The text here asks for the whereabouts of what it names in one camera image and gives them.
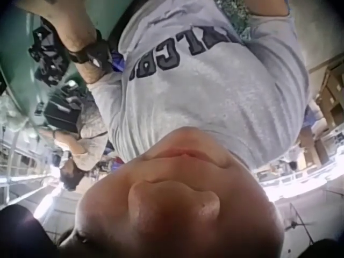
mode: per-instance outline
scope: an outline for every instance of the metal pole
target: metal pole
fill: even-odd
[[[7,171],[6,171],[7,182],[9,182],[11,179],[11,169],[12,169],[11,166],[12,166],[13,156],[15,154],[15,149],[16,149],[18,137],[19,137],[19,132],[17,132],[15,134],[15,137],[13,139],[11,149],[9,152],[9,160],[7,162]],[[7,185],[4,188],[4,202],[3,202],[3,204],[7,206],[9,201],[10,201],[10,186]]]
[[[22,196],[19,196],[19,197],[16,198],[16,199],[13,199],[13,200],[9,201],[9,202],[7,203],[7,205],[4,204],[4,205],[0,206],[0,210],[2,210],[3,208],[5,208],[5,207],[8,206],[8,205],[12,205],[12,204],[19,203],[21,200],[24,200],[24,199],[26,199],[27,197],[30,197],[31,195],[34,195],[36,192],[38,192],[38,191],[44,189],[44,188],[47,187],[47,186],[48,186],[48,185],[44,185],[44,186],[42,186],[42,187],[40,187],[40,188],[38,188],[38,189],[36,189],[36,190],[33,190],[33,191],[31,191],[31,192],[28,192],[28,193],[26,193],[26,194],[24,194],[24,195],[22,195]]]
[[[38,179],[44,179],[46,177],[50,177],[50,176],[49,175],[15,176],[15,177],[12,177],[9,181],[6,177],[0,177],[0,188],[1,187],[7,188],[10,185],[35,181]]]

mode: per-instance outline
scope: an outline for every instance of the black watch strap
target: black watch strap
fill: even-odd
[[[96,30],[96,31],[97,31],[97,41],[96,42],[99,42],[102,40],[102,34],[99,30]],[[80,63],[80,64],[83,64],[83,63],[90,61],[89,57],[87,56],[86,50],[85,50],[86,48],[88,48],[88,46],[86,46],[85,48],[83,48],[82,50],[80,50],[78,52],[68,51],[70,60],[73,63]]]

